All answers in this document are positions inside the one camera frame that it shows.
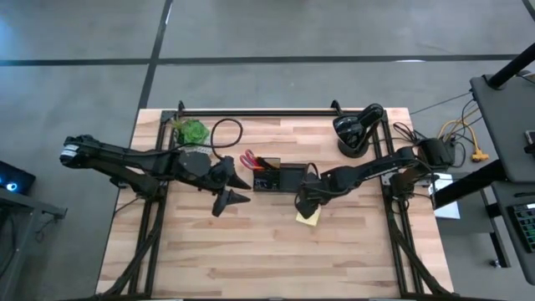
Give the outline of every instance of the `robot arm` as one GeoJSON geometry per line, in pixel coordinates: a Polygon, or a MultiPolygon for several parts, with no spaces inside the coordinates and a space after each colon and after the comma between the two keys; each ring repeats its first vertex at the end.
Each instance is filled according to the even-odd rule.
{"type": "Polygon", "coordinates": [[[302,182],[296,197],[295,207],[304,218],[311,217],[318,206],[323,206],[338,196],[344,196],[353,189],[358,188],[363,181],[382,176],[392,171],[406,168],[402,178],[390,178],[390,184],[394,186],[410,186],[416,182],[421,173],[419,161],[412,147],[402,147],[394,154],[370,161],[361,166],[340,166],[321,175],[308,173],[302,182]]]}
{"type": "Polygon", "coordinates": [[[234,160],[225,156],[214,166],[210,157],[199,152],[174,150],[138,151],[116,145],[102,143],[90,135],[67,137],[64,150],[59,157],[69,168],[92,168],[110,176],[115,185],[127,182],[132,189],[144,198],[161,196],[162,181],[181,181],[200,190],[211,191],[217,199],[212,214],[216,217],[226,205],[249,202],[248,197],[227,191],[226,186],[242,189],[251,187],[237,176],[234,160]],[[142,170],[145,174],[132,171],[142,170]]]}

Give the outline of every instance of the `wooden tabletop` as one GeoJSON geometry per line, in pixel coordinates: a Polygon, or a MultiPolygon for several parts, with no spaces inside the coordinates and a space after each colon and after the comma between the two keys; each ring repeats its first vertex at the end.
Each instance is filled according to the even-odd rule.
{"type": "MultiPolygon", "coordinates": [[[[387,109],[390,125],[412,127],[405,108],[387,109]]],[[[154,148],[161,110],[141,110],[131,147],[154,148]]],[[[222,117],[198,118],[211,128],[222,117]]],[[[246,149],[283,162],[314,162],[319,171],[357,166],[375,158],[372,147],[359,159],[343,156],[333,117],[244,117],[242,140],[219,154],[233,156],[238,175],[252,183],[252,172],[238,157],[246,149]]],[[[216,144],[236,139],[237,126],[223,123],[216,144]]],[[[392,130],[393,136],[399,136],[392,130]]],[[[408,145],[394,140],[395,148],[408,145]]],[[[156,267],[153,297],[159,298],[372,298],[399,296],[380,181],[373,179],[323,207],[316,227],[295,221],[295,195],[235,189],[251,202],[211,215],[215,200],[208,192],[172,182],[156,267]]],[[[425,193],[423,188],[418,192],[425,193]]],[[[135,198],[120,193],[117,206],[135,198]]],[[[131,260],[138,237],[143,201],[115,217],[104,255],[97,292],[109,288],[131,260]]],[[[431,202],[410,200],[410,224],[416,251],[443,287],[452,290],[446,257],[431,202]]],[[[140,289],[145,283],[141,269],[140,289]]],[[[408,261],[404,258],[409,290],[408,261]]]]}

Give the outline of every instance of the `gray floor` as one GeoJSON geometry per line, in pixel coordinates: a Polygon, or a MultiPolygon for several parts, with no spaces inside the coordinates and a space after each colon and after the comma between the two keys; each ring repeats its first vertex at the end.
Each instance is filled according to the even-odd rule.
{"type": "MultiPolygon", "coordinates": [[[[149,58],[164,2],[0,0],[0,60],[149,58]]],[[[517,54],[535,40],[534,29],[516,0],[175,0],[160,56],[517,54]]],[[[159,66],[148,107],[175,108],[179,99],[191,108],[325,107],[337,99],[418,110],[467,92],[470,77],[506,63],[159,66]]],[[[69,208],[35,243],[18,299],[94,292],[117,190],[96,172],[62,167],[59,150],[65,136],[86,133],[127,146],[146,72],[145,65],[0,67],[0,160],[38,177],[39,200],[69,208]]],[[[414,115],[416,129],[436,135],[468,97],[414,115]]],[[[484,123],[475,130],[496,158],[484,123]]],[[[494,257],[487,236],[443,243],[458,293],[532,300],[535,288],[510,242],[513,268],[501,270],[487,266],[494,257]]]]}

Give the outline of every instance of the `black stand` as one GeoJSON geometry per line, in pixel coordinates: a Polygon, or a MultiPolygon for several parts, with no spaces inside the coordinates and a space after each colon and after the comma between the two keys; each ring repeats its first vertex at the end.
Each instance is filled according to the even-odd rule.
{"type": "Polygon", "coordinates": [[[436,209],[444,207],[475,191],[491,185],[494,181],[507,179],[502,162],[495,160],[435,193],[436,209]]]}
{"type": "Polygon", "coordinates": [[[12,300],[24,259],[28,254],[29,238],[33,237],[38,227],[39,218],[42,214],[48,213],[55,219],[63,219],[67,209],[35,201],[31,197],[9,192],[4,189],[0,189],[0,205],[9,207],[9,209],[6,209],[10,211],[8,214],[16,212],[26,215],[26,218],[21,219],[21,222],[25,222],[24,225],[18,227],[20,230],[16,240],[16,251],[13,259],[9,263],[5,274],[0,279],[0,300],[12,300]]]}

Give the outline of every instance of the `black mount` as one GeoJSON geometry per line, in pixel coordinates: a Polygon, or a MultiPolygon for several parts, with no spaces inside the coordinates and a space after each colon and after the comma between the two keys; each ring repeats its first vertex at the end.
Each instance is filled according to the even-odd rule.
{"type": "Polygon", "coordinates": [[[383,117],[383,107],[372,104],[358,114],[345,114],[337,100],[333,100],[330,107],[338,116],[333,126],[339,136],[340,152],[350,158],[360,158],[369,149],[369,138],[383,117]]]}
{"type": "Polygon", "coordinates": [[[531,62],[535,60],[535,43],[522,51],[515,59],[503,67],[494,75],[483,75],[488,86],[493,89],[505,89],[505,83],[513,76],[521,73],[531,62]]]}

